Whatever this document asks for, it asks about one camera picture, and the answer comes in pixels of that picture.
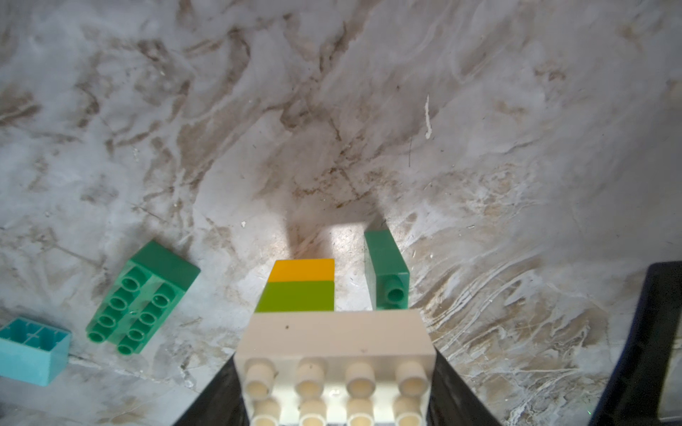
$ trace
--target white speck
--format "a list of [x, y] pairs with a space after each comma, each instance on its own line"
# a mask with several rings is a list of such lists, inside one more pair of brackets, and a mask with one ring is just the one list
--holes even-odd
[[431, 120], [428, 118], [428, 95], [426, 95], [426, 103], [424, 104], [424, 114], [426, 115], [426, 138], [431, 139]]

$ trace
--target green lego brick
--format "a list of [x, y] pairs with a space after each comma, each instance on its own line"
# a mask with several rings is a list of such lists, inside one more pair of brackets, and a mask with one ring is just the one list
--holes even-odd
[[138, 354], [199, 275], [199, 268], [150, 241], [126, 262], [85, 328], [95, 343]]
[[334, 282], [271, 282], [265, 285], [256, 312], [333, 311]]
[[374, 309], [408, 308], [410, 271], [391, 231], [365, 232], [365, 278]]

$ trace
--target lego duplo brick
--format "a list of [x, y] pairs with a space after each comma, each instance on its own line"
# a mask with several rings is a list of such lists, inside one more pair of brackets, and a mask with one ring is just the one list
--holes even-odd
[[334, 281], [269, 282], [256, 312], [333, 311]]
[[267, 282], [333, 281], [334, 259], [277, 260]]
[[284, 312], [251, 317], [235, 367], [251, 424], [421, 425], [435, 359], [417, 310]]
[[125, 264], [86, 332], [119, 353], [140, 353], [190, 288], [200, 270], [150, 241]]
[[410, 271], [389, 230], [365, 232], [365, 278], [374, 309], [407, 309]]
[[0, 376], [47, 386], [66, 367], [71, 333], [26, 318], [0, 330]]

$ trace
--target light blue lego brick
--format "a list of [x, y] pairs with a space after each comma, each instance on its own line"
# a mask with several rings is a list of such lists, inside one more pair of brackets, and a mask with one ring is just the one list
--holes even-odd
[[0, 376], [47, 386], [66, 367], [71, 333], [26, 318], [0, 330]]

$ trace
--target white marble surface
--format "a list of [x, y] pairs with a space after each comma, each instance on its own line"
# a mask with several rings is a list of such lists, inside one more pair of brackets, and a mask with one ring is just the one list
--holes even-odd
[[[586, 424], [646, 267], [682, 259], [678, 1], [0, 11], [0, 324], [74, 333], [49, 387], [0, 378], [2, 425], [170, 425], [276, 259], [333, 256], [337, 309], [369, 309], [362, 230], [383, 220], [411, 304], [498, 419]], [[123, 358], [83, 330], [151, 238], [202, 273]]]

